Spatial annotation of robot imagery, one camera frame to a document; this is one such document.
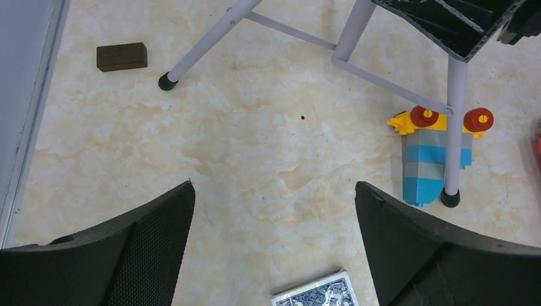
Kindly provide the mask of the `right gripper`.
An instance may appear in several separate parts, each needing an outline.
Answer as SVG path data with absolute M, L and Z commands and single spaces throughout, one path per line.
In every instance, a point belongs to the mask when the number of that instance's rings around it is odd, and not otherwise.
M 540 34 L 540 0 L 373 2 L 403 18 L 449 56 L 461 62 L 469 62 L 507 21 L 497 38 L 502 44 L 515 45 L 523 37 Z

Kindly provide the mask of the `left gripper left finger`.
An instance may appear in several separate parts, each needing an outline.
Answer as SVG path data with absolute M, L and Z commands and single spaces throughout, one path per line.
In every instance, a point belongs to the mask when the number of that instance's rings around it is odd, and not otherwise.
M 53 240 L 1 250 L 2 305 L 170 305 L 195 208 L 190 181 Z

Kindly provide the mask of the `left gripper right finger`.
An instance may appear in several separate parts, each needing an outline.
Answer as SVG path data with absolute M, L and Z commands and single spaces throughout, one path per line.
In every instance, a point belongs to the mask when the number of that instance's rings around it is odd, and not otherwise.
M 539 305 L 540 249 L 481 235 L 355 186 L 380 305 Z

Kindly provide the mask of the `white music stand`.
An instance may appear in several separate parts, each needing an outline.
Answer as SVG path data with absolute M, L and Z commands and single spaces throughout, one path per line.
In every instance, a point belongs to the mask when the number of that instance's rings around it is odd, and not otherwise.
M 459 162 L 461 159 L 463 120 L 468 65 L 453 57 L 448 59 L 447 102 L 440 103 L 420 96 L 404 87 L 365 71 L 350 64 L 349 59 L 355 50 L 376 5 L 372 1 L 355 1 L 341 32 L 337 43 L 325 41 L 273 19 L 255 13 L 253 10 L 260 0 L 239 0 L 216 22 L 216 24 L 201 38 L 201 40 L 167 73 L 158 80 L 158 86 L 163 91 L 172 90 L 187 71 L 189 71 L 217 42 L 230 32 L 240 21 L 248 19 L 263 26 L 270 27 L 282 33 L 329 49 L 333 52 L 332 63 L 374 85 L 387 89 L 394 94 L 447 116 L 447 145 L 444 174 L 444 188 L 440 194 L 441 202 L 449 208 L 456 207 L 460 202 Z

